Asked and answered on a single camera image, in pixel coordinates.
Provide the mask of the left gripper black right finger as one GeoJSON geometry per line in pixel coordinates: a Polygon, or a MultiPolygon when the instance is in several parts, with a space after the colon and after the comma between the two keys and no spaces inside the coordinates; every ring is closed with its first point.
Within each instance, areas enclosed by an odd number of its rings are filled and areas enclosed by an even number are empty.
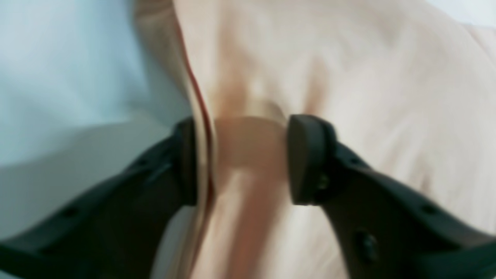
{"type": "Polygon", "coordinates": [[[351,279],[494,279],[495,237],[367,165],[333,126],[297,114],[287,131],[292,202],[326,214],[351,279]]]}

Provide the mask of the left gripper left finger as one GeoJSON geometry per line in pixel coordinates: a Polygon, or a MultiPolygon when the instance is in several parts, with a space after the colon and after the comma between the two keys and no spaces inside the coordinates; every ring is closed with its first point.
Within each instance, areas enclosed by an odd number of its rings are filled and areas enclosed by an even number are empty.
{"type": "Polygon", "coordinates": [[[195,123],[145,151],[29,230],[1,242],[1,271],[20,279],[149,279],[163,233],[197,203],[195,123]]]}

